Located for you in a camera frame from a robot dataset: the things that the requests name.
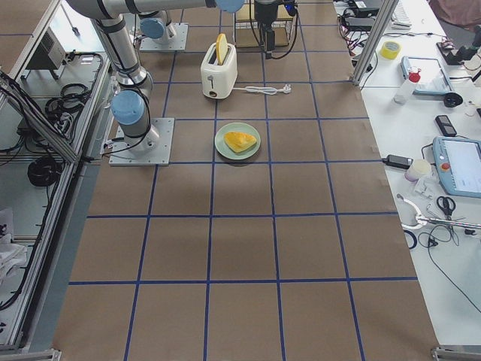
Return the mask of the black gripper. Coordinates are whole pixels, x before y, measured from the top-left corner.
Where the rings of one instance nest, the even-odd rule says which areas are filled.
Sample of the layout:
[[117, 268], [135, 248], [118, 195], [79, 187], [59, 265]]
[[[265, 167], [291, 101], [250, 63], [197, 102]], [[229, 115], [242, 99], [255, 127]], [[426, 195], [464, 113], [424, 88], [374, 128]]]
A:
[[271, 59], [275, 49], [275, 31], [272, 23], [277, 19], [279, 2], [276, 0], [255, 0], [254, 17], [259, 25], [264, 26], [265, 58]]

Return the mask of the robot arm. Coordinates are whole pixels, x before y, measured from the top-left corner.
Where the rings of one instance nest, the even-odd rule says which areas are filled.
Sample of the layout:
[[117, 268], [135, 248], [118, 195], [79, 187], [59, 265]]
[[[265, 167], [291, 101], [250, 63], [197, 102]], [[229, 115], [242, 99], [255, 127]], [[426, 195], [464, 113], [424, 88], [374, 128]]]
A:
[[231, 14], [242, 1], [70, 1], [72, 9], [91, 20], [116, 71], [121, 87], [111, 110], [123, 130], [128, 149], [151, 150], [159, 142], [150, 116], [153, 88], [150, 73], [141, 65], [124, 20], [125, 14], [150, 14], [188, 8], [219, 8]]

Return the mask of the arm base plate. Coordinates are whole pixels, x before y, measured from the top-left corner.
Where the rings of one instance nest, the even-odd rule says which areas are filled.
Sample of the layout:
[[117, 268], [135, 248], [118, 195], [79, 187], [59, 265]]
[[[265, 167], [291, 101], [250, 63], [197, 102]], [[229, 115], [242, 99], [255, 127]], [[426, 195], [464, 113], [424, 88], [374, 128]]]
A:
[[113, 144], [109, 158], [111, 166], [148, 166], [169, 164], [172, 138], [174, 134], [174, 118], [153, 118], [151, 129], [140, 144], [125, 137], [119, 127], [117, 137], [123, 140]]
[[141, 23], [140, 51], [144, 52], [174, 52], [184, 51], [189, 25], [187, 23], [170, 23], [154, 19]]

